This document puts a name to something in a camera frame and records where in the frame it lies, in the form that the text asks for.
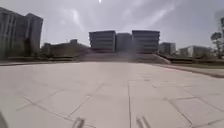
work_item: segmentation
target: paved plaza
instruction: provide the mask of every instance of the paved plaza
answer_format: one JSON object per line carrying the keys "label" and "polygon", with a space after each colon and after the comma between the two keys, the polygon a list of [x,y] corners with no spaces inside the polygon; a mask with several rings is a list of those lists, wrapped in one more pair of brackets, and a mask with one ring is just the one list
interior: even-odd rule
{"label": "paved plaza", "polygon": [[223,128],[224,79],[134,63],[0,66],[9,128]]}

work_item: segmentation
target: cloud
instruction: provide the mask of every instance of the cloud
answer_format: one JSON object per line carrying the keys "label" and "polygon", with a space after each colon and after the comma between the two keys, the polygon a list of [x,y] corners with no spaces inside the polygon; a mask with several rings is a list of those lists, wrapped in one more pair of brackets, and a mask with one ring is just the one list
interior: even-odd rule
{"label": "cloud", "polygon": [[133,29],[147,29],[149,27],[154,26],[157,22],[162,20],[165,16],[167,16],[170,12],[176,9],[176,7],[179,5],[179,2],[181,0],[175,0],[165,6],[163,6],[161,9],[158,9],[152,13],[151,16],[144,18],[143,20],[138,21],[137,23],[131,23],[128,24],[123,28],[122,31],[131,31]]}
{"label": "cloud", "polygon": [[135,11],[137,8],[141,7],[144,4],[144,0],[134,0],[131,2],[129,7],[124,10],[122,14],[123,19],[128,19],[132,16],[133,11]]}
{"label": "cloud", "polygon": [[62,8],[61,9],[61,14],[68,21],[72,21],[73,23],[75,23],[80,28],[81,31],[85,30],[85,27],[81,22],[79,12],[76,9],[74,9],[74,8],[73,9]]}

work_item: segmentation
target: steps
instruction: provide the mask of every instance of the steps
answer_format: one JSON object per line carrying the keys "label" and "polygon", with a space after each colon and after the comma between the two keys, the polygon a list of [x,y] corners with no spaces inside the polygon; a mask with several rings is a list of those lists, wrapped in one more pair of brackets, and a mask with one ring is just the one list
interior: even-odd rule
{"label": "steps", "polygon": [[130,54],[130,53],[90,53],[82,56],[80,61],[88,62],[134,62],[134,63],[159,63],[168,62],[154,54]]}

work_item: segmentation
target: building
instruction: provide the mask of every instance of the building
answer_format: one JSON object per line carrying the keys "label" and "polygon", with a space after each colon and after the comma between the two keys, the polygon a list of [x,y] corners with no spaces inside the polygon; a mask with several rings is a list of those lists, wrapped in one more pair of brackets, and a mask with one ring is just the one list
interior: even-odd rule
{"label": "building", "polygon": [[159,47],[159,31],[132,31],[133,47],[137,53],[152,54],[158,52]]}
{"label": "building", "polygon": [[159,53],[171,55],[176,52],[176,44],[175,43],[169,43],[169,42],[163,42],[159,45]]}
{"label": "building", "polygon": [[32,54],[40,52],[40,38],[43,25],[43,19],[31,13],[26,15],[28,20],[26,38],[31,42]]}
{"label": "building", "polygon": [[26,16],[0,7],[0,57],[31,55],[40,50],[43,19]]}
{"label": "building", "polygon": [[179,54],[183,57],[192,58],[209,58],[212,55],[210,48],[195,45],[179,49]]}
{"label": "building", "polygon": [[90,45],[94,52],[111,53],[116,49],[115,31],[90,32]]}
{"label": "building", "polygon": [[78,43],[77,39],[73,39],[68,43],[45,43],[41,48],[41,53],[49,57],[74,57],[88,52],[88,49],[87,46]]}
{"label": "building", "polygon": [[132,35],[130,33],[118,33],[116,35],[116,52],[127,52],[131,50]]}

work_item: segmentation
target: sky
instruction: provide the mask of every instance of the sky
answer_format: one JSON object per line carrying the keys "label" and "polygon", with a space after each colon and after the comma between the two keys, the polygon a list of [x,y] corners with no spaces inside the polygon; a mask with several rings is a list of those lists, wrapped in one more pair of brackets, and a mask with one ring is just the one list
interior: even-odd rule
{"label": "sky", "polygon": [[41,43],[78,39],[89,45],[88,32],[157,30],[160,41],[177,47],[212,46],[218,31],[215,13],[224,0],[0,0],[0,6],[44,19]]}

